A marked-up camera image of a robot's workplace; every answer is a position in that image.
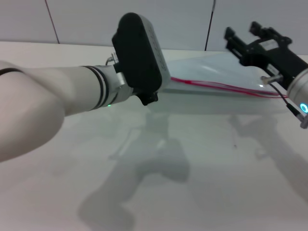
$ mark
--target transparent plastic sheet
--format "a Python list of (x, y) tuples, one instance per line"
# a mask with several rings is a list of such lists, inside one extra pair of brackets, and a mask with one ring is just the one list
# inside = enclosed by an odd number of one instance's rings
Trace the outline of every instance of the transparent plastic sheet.
[[(181, 80), (215, 82), (246, 90), (275, 93), (275, 90), (270, 86), (264, 86), (262, 84), (260, 80), (260, 73), (262, 72), (260, 72), (260, 69), (241, 66), (238, 59), (231, 53), (175, 60), (168, 62), (167, 65), (171, 76)], [(171, 81), (167, 89), (235, 94), (232, 91), (193, 86), (175, 81)]]

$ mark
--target table surface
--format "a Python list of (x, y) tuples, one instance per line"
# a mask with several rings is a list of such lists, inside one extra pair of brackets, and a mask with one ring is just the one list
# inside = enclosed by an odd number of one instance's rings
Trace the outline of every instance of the table surface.
[[(2, 60), (26, 67), (103, 64), (111, 51), (0, 42)], [(307, 230), (308, 134), (282, 100), (159, 97), (70, 116), (49, 143), (1, 163), (0, 230)]]

